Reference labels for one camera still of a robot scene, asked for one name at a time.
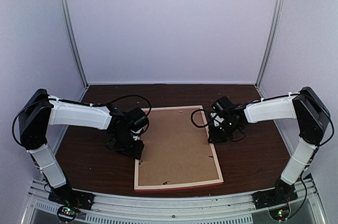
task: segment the vertical metal post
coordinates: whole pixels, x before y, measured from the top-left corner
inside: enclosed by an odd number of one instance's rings
[[[267,68],[269,57],[270,57],[271,51],[273,49],[274,40],[275,40],[276,32],[277,32],[277,25],[278,25],[278,22],[279,22],[281,10],[283,8],[283,3],[284,3],[284,0],[276,0],[276,3],[275,3],[275,10],[274,10],[273,20],[272,20],[271,27],[270,27],[268,42],[266,44],[263,61],[262,61],[262,64],[261,64],[261,67],[260,67],[260,70],[259,70],[259,74],[258,74],[258,78],[257,78],[257,81],[256,81],[256,87],[258,89],[260,88],[264,73],[265,73],[266,68]]]
[[[85,72],[83,70],[81,60],[80,60],[78,47],[76,45],[74,31],[73,31],[72,23],[71,23],[71,20],[70,20],[68,3],[67,3],[67,0],[61,0],[61,3],[62,3],[62,8],[63,8],[64,20],[65,20],[65,24],[66,24],[66,28],[67,28],[69,43],[70,43],[70,46],[71,46],[71,49],[72,49],[72,53],[73,53],[73,56],[74,56],[74,59],[75,59],[77,69],[78,69],[80,77],[81,77],[82,84],[86,88],[86,87],[88,87],[88,82],[87,82],[87,79],[86,79]]]

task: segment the white arm segment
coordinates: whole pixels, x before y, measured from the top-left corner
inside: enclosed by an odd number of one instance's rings
[[[49,117],[49,125],[75,125],[105,130],[111,121],[107,107],[90,107],[51,100],[49,102],[54,106]]]
[[[261,101],[256,104],[248,104],[244,110],[249,123],[256,123],[265,120],[281,118],[296,119],[295,108],[292,99],[295,96],[282,97],[268,101]]]
[[[289,185],[294,184],[299,178],[302,171],[306,168],[308,161],[311,159],[316,146],[299,139],[296,150],[287,163],[281,174],[281,179]]]
[[[52,150],[45,144],[35,150],[27,150],[40,167],[40,172],[43,173],[48,182],[53,188],[58,188],[66,184],[65,176],[55,159]]]

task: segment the robotic arm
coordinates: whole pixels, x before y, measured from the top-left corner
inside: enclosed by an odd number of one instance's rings
[[[116,152],[140,159],[144,144],[139,140],[149,125],[146,114],[135,108],[122,112],[113,104],[93,105],[62,100],[39,89],[18,115],[20,145],[30,153],[45,176],[52,193],[49,199],[69,207],[90,209],[93,194],[74,191],[52,153],[46,130],[49,125],[75,125],[106,130],[115,141]]]
[[[287,199],[297,199],[294,183],[310,165],[318,150],[329,123],[330,113],[316,93],[305,87],[299,93],[287,96],[261,99],[261,101],[234,105],[227,97],[217,100],[210,115],[209,142],[219,143],[232,140],[235,130],[245,125],[264,120],[293,118],[298,120],[300,138],[275,188],[253,194],[257,209],[285,203]]]

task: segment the brown surface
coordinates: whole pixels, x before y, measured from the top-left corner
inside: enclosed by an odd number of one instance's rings
[[[207,110],[219,97],[229,96],[233,103],[258,99],[249,85],[129,85],[91,86],[84,98],[87,102],[106,102],[127,94],[147,97],[153,107],[203,105]],[[122,100],[120,109],[136,105],[138,99]],[[274,186],[289,160],[285,144],[272,121],[248,125],[247,137],[240,142],[215,146],[221,166],[222,185],[179,191],[135,192],[134,160],[110,152],[103,144],[106,132],[93,128],[69,127],[57,159],[76,189],[118,195],[145,197],[192,197],[222,195]]]
[[[206,129],[196,128],[190,121],[191,113],[200,108],[202,106],[152,110],[151,126],[141,136],[145,148],[138,166],[138,186],[160,185],[162,190],[167,190],[175,184],[192,187],[196,185],[188,183],[220,178],[215,159],[210,157],[213,153]],[[194,120],[204,124],[201,112],[195,114]]]

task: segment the wooden frame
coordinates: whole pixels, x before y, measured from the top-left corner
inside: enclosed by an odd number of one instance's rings
[[[152,111],[159,111],[159,110],[183,110],[183,109],[203,109],[202,105],[197,106],[178,106],[178,107],[164,107],[164,108],[153,108]],[[201,116],[203,122],[206,124],[207,120],[205,117],[204,112],[201,112]],[[205,128],[206,132],[206,139],[209,138],[209,131],[208,127]],[[174,190],[174,189],[187,189],[187,188],[197,188],[197,187],[204,187],[210,185],[217,185],[223,183],[223,176],[221,172],[221,168],[218,162],[217,154],[213,144],[209,144],[210,149],[213,155],[214,164],[216,167],[216,171],[218,174],[218,179],[216,180],[209,180],[209,181],[201,181],[201,182],[192,182],[192,183],[182,183],[182,184],[166,184],[166,185],[152,185],[152,186],[144,186],[138,184],[139,179],[139,160],[135,160],[135,176],[134,176],[134,189],[136,191],[156,191],[156,190]]]

